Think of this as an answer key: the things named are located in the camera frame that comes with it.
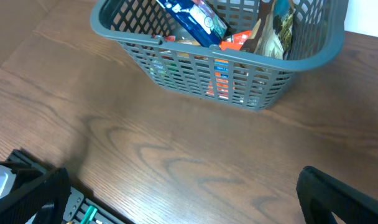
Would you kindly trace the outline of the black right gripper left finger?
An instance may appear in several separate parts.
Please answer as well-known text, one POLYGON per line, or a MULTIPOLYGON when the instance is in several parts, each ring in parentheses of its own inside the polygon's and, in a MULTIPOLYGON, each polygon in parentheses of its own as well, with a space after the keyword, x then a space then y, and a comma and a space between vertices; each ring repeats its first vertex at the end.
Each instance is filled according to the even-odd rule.
POLYGON ((71 186, 65 168, 56 168, 0 199, 0 223, 61 223, 71 186))

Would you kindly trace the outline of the orange Redoxon box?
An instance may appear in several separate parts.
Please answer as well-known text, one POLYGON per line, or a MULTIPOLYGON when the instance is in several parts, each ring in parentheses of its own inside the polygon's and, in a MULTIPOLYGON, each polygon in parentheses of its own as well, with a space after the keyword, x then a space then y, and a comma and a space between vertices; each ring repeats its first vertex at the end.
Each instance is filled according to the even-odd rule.
MULTIPOLYGON (((235 44, 232 42, 222 41, 219 45, 221 50, 239 50, 241 48, 241 44, 235 44)), ((218 98, 222 98, 224 100, 229 99, 229 81, 228 81, 228 64, 227 60, 215 59, 214 60, 214 73, 216 79, 216 92, 218 93, 218 98)))

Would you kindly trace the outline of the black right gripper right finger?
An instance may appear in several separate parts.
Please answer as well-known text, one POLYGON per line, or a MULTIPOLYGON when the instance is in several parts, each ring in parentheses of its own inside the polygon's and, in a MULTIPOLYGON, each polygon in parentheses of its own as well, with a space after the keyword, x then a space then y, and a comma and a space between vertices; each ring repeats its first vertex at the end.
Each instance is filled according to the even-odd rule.
POLYGON ((306 223, 378 223, 378 201, 344 182, 306 166, 298 176, 297 196, 306 223))

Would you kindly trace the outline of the green lid spice jar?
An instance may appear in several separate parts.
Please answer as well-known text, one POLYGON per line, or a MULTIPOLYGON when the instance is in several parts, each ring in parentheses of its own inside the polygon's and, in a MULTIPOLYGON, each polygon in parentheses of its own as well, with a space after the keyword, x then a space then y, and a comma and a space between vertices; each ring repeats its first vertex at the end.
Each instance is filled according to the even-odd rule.
POLYGON ((153 77, 160 77, 160 78, 168 78, 168 73, 178 73, 179 70, 177 69, 177 65, 174 63, 167 63, 167 65, 163 65, 162 62, 157 60, 152 61, 152 65, 149 68, 149 73, 153 77))

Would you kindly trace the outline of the blue toothpaste box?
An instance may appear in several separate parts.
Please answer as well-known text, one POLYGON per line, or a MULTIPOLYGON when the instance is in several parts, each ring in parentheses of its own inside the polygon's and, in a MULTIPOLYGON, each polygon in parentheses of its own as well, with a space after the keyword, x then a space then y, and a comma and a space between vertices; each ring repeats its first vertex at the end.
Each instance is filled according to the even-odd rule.
POLYGON ((156 0, 203 47, 219 45, 228 29, 203 0, 156 0))

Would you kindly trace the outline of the brown Nescafe Gold bag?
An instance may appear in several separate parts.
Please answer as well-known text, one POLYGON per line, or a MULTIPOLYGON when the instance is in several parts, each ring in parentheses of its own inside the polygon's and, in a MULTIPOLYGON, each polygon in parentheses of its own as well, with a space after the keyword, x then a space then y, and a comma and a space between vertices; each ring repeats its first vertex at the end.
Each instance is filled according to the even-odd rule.
POLYGON ((288 58, 294 12, 292 0, 260 1, 258 20, 240 50, 281 60, 288 58))

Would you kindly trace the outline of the grey plastic basket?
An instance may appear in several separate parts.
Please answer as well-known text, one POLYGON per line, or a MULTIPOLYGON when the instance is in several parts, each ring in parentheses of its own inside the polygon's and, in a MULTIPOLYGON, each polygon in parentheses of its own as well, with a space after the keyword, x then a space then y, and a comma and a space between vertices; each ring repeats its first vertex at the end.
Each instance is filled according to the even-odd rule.
MULTIPOLYGON (((227 25, 223 39, 252 30, 260 1, 206 1, 227 25)), ((167 42, 164 36, 184 29, 157 1, 101 0, 91 13, 92 29, 118 42, 159 86, 228 103, 263 110, 291 85, 299 72, 313 70, 335 58, 344 42, 347 1, 293 1, 292 48, 286 59, 239 50, 167 42), (214 60, 227 60, 229 99, 218 98, 214 60), (174 63, 178 73, 168 78, 149 73, 152 61, 174 63)))

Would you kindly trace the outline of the orange tan biscuit packet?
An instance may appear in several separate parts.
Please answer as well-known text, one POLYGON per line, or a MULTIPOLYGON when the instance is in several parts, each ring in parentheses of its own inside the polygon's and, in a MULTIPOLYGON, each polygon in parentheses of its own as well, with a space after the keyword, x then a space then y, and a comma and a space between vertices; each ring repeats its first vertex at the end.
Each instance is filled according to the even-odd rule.
MULTIPOLYGON (((250 30, 240 32, 237 34, 229 35, 225 37, 219 44, 221 49, 236 49, 239 50, 245 41, 249 38, 251 34, 250 30)), ((177 29, 172 35, 164 36, 164 40, 167 42, 178 42, 181 44, 197 45, 200 43, 195 40, 185 29, 177 29)))

